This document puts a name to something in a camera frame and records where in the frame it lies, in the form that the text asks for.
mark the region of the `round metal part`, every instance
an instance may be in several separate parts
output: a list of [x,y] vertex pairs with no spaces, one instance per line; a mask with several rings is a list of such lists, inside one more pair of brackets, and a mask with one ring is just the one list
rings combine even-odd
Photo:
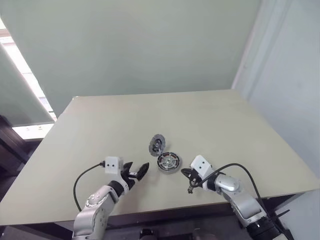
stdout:
[[149,152],[152,156],[160,156],[166,147],[165,137],[161,134],[156,134],[153,136],[149,143]]
[[165,152],[158,157],[158,168],[164,174],[173,174],[178,171],[181,161],[173,152]]

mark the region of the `circular metal gear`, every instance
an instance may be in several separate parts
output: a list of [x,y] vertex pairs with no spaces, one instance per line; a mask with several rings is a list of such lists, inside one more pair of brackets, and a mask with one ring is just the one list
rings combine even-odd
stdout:
[[149,143],[149,152],[152,156],[160,156],[166,147],[165,137],[161,134],[156,134],[153,136]]
[[158,168],[164,174],[173,174],[179,170],[181,161],[174,152],[165,152],[158,157]]

